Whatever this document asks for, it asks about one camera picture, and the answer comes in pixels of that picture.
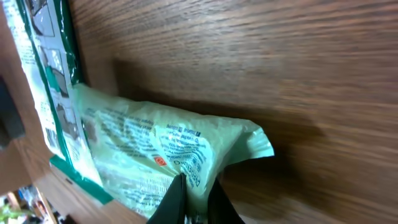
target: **green stripe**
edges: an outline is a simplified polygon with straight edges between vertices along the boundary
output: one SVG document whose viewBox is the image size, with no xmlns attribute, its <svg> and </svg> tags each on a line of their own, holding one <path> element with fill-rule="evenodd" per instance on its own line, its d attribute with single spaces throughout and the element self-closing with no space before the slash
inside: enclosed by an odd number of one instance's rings
<svg viewBox="0 0 398 224">
<path fill-rule="evenodd" d="M 60 18 L 58 20 L 58 23 L 62 23 L 60 21 L 63 21 L 64 25 L 66 25 L 65 27 L 62 28 L 64 30 L 61 30 L 61 36 L 62 36 L 65 50 L 68 53 L 67 55 L 69 55 L 69 57 L 67 57 L 68 67 L 69 67 L 70 74 L 73 75 L 73 77 L 71 77 L 71 80 L 73 78 L 72 83 L 80 82 L 81 81 L 80 64 L 77 61 L 77 58 L 74 56 L 75 52 L 77 52 L 77 51 L 72 51 L 73 48 L 76 47 L 76 45 L 72 44 L 72 40 L 70 40 L 70 38 L 71 38 L 70 35 L 73 33 L 70 31 L 72 29 L 72 26 L 70 25 L 69 15 L 65 14 L 65 13 L 69 13 L 69 9 L 68 9 L 68 6 L 65 1 L 55 0 L 54 2 L 55 2 L 55 8 L 56 8 L 56 12 L 57 12 L 57 17 Z M 93 196 L 94 198 L 99 200 L 102 204 L 108 203 L 108 202 L 112 201 L 112 199 L 113 199 L 112 196 L 110 196 L 110 194 L 106 193 L 101 186 L 99 186 L 92 180 L 82 177 L 81 174 L 73 168 L 73 164 L 70 159 L 69 151 L 68 151 L 67 145 L 65 143 L 65 139 L 63 138 L 62 127 L 61 127 L 59 118 L 57 116 L 57 111 L 55 109 L 53 99 L 50 94 L 51 92 L 50 92 L 49 84 L 48 84 L 46 76 L 45 76 L 44 67 L 40 61 L 39 54 L 37 53 L 37 49 L 34 44 L 32 31 L 30 29 L 30 24 L 29 24 L 29 17 L 25 11 L 24 3 L 22 2 L 22 0 L 16 0 L 16 3 L 18 5 L 18 10 L 19 10 L 19 13 L 21 14 L 22 20 L 24 21 L 25 31 L 26 31 L 26 33 L 30 39 L 30 42 L 32 44 L 32 50 L 34 52 L 35 61 L 39 68 L 40 77 L 43 81 L 43 84 L 45 87 L 45 92 L 47 94 L 47 98 L 49 99 L 51 113 L 53 114 L 53 118 L 55 121 L 55 129 L 56 129 L 57 136 L 58 136 L 58 143 L 60 145 L 61 152 L 65 156 L 65 159 L 66 159 L 64 161 L 63 159 L 59 158 L 58 156 L 53 156 L 50 159 L 50 161 L 52 164 L 54 164 L 56 167 L 58 167 L 63 173 L 65 173 L 72 181 L 74 181 L 76 184 L 78 184 L 83 190 L 88 192 L 91 196 Z"/>
</svg>

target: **food package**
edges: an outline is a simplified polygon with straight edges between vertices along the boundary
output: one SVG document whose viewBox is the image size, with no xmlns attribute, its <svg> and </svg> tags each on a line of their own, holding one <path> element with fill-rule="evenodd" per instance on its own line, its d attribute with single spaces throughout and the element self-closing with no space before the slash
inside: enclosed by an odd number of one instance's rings
<svg viewBox="0 0 398 224">
<path fill-rule="evenodd" d="M 93 198 L 117 199 L 149 218 L 184 173 L 190 216 L 206 216 L 216 176 L 228 165 L 272 156 L 260 126 L 85 86 L 68 2 L 5 0 L 7 23 L 58 167 Z"/>
</svg>

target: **crinkled plastic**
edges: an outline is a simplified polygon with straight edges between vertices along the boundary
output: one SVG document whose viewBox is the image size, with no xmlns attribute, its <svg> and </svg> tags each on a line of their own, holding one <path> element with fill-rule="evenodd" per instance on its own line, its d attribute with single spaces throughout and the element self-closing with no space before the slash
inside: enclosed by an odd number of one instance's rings
<svg viewBox="0 0 398 224">
<path fill-rule="evenodd" d="M 274 155 L 262 128 L 249 120 L 135 102 L 84 84 L 73 89 L 104 189 L 145 217 L 182 172 L 190 214 L 205 215 L 211 187 L 225 166 Z"/>
<path fill-rule="evenodd" d="M 204 217 L 228 164 L 272 156 L 262 129 L 244 119 L 203 116 L 107 96 L 84 84 L 65 0 L 2 2 L 51 163 L 101 203 L 118 199 L 150 217 L 173 177 L 187 175 L 190 215 Z"/>
</svg>

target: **black object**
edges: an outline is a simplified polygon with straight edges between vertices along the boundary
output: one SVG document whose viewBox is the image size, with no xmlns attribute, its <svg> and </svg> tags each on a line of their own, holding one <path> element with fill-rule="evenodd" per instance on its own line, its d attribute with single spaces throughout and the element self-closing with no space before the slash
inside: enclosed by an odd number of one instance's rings
<svg viewBox="0 0 398 224">
<path fill-rule="evenodd" d="M 147 224 L 183 224 L 186 215 L 186 194 L 186 175 L 180 174 L 174 177 L 159 207 Z M 215 181 L 208 199 L 208 223 L 244 224 L 218 180 Z"/>
<path fill-rule="evenodd" d="M 156 212 L 148 220 L 148 224 L 184 224 L 187 194 L 186 179 L 185 174 L 174 177 Z"/>
<path fill-rule="evenodd" d="M 3 149 L 11 139 L 24 136 L 25 129 L 2 77 L 0 77 L 0 100 L 0 149 Z"/>
</svg>

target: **orange logo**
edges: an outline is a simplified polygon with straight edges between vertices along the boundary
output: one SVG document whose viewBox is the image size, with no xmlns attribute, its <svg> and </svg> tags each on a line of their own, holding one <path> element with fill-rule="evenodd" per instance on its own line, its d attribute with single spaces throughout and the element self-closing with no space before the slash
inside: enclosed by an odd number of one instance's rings
<svg viewBox="0 0 398 224">
<path fill-rule="evenodd" d="M 166 166 L 167 165 L 166 162 L 164 161 L 164 159 L 161 158 L 160 156 L 157 156 L 154 159 L 155 159 L 156 164 L 159 165 L 159 166 Z"/>
</svg>

